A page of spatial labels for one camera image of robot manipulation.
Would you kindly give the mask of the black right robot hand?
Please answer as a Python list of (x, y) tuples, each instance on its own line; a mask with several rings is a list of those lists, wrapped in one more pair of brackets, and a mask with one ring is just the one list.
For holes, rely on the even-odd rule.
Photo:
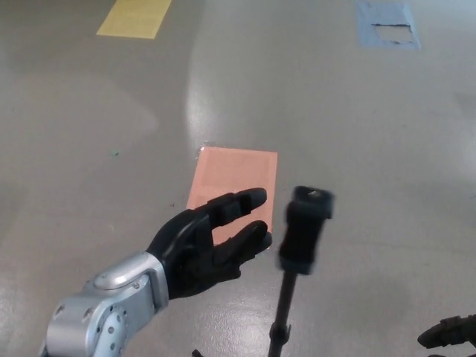
[(418, 343), (427, 349), (458, 345), (469, 342), (475, 346), (475, 315), (465, 318), (454, 316), (442, 319), (438, 324), (422, 333)]

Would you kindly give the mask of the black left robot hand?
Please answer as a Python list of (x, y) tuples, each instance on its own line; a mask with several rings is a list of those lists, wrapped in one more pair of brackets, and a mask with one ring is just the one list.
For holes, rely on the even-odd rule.
[(241, 265), (271, 245), (268, 225), (255, 220), (218, 245), (213, 230), (249, 215), (266, 200), (261, 187), (226, 193), (182, 211), (158, 231), (147, 252), (164, 267), (169, 299), (188, 298), (241, 276)]

